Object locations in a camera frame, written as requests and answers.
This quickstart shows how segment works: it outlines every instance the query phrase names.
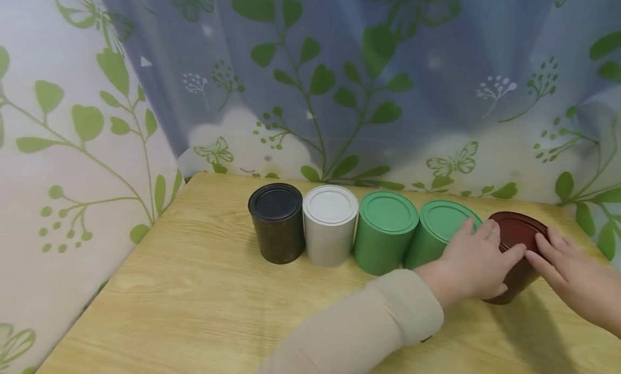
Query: wood grain surface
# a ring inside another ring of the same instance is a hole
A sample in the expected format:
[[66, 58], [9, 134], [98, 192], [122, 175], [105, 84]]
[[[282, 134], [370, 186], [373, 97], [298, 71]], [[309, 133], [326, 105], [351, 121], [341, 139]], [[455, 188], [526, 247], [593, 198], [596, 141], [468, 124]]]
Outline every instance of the wood grain surface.
[[[304, 317], [372, 279], [352, 259], [332, 269], [306, 255], [288, 265], [263, 260], [247, 202], [269, 182], [195, 175], [37, 373], [253, 373]], [[302, 194], [315, 186], [290, 183]], [[348, 189], [358, 198], [372, 191]], [[403, 194], [418, 209], [438, 198]], [[443, 198], [483, 219], [506, 210], [530, 215], [604, 261], [559, 207]], [[619, 340], [576, 316], [538, 279], [506, 306], [463, 302], [435, 337], [372, 373], [613, 374], [620, 350]]]

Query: green container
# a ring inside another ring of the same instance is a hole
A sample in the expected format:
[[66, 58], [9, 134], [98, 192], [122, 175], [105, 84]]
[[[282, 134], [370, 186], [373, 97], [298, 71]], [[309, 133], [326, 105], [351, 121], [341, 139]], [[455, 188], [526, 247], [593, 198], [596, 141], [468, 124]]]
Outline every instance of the green container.
[[467, 218], [474, 216], [474, 230], [481, 218], [470, 208], [450, 200], [433, 200], [420, 210], [420, 225], [403, 260], [403, 267], [414, 269], [442, 256], [446, 244], [459, 231]]
[[400, 268], [417, 224], [416, 207], [404, 196], [391, 191], [366, 195], [353, 247], [360, 269], [381, 276]]

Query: dark red lid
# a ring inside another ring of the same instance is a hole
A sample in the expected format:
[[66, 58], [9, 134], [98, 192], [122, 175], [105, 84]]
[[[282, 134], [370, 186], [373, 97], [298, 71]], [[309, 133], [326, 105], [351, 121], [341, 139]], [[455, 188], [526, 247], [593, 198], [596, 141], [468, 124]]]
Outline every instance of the dark red lid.
[[490, 219], [494, 219], [501, 226], [501, 248], [523, 243], [528, 250], [539, 254], [535, 234], [540, 232], [548, 238], [548, 228], [543, 223], [518, 212], [496, 212]]

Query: dark red container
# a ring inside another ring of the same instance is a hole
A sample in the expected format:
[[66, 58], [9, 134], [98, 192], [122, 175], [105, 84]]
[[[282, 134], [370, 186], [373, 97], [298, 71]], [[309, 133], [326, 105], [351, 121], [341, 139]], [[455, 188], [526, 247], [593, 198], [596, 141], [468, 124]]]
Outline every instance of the dark red container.
[[273, 264], [288, 264], [304, 252], [302, 194], [285, 183], [254, 191], [248, 201], [261, 255]]
[[[541, 255], [535, 234], [542, 233], [548, 238], [548, 228], [539, 220], [518, 212], [502, 211], [490, 216], [501, 226], [501, 251], [505, 252], [516, 244], [523, 243], [530, 251]], [[539, 277], [526, 258], [520, 260], [507, 274], [504, 283], [508, 290], [498, 297], [484, 300], [490, 304], [509, 304], [524, 289]]]

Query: cylindrical container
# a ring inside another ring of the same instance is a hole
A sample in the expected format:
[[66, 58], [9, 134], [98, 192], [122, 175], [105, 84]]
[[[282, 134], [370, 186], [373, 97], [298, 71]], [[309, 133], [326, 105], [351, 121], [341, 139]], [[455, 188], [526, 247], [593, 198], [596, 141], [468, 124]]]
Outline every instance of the cylindrical container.
[[322, 185], [302, 204], [306, 254], [315, 265], [336, 267], [351, 254], [358, 199], [342, 186]]
[[302, 255], [302, 194], [296, 187], [264, 185], [251, 195], [248, 210], [263, 258], [273, 264], [288, 264]]
[[[518, 212], [496, 212], [490, 216], [501, 226], [501, 251], [505, 252], [516, 244], [523, 243], [528, 250], [541, 255], [535, 240], [537, 232], [548, 238], [548, 228], [539, 220]], [[504, 283], [508, 290], [498, 297], [485, 300], [490, 304], [509, 304], [528, 285], [537, 279], [535, 272], [526, 258], [520, 260], [507, 274]]]
[[414, 269], [435, 261], [467, 218], [474, 217], [474, 228], [482, 223], [470, 208], [450, 200], [432, 200], [420, 210], [420, 224], [403, 260], [403, 267]]
[[417, 224], [416, 207], [404, 196], [391, 191], [366, 195], [353, 247], [360, 269], [381, 276], [399, 268]]

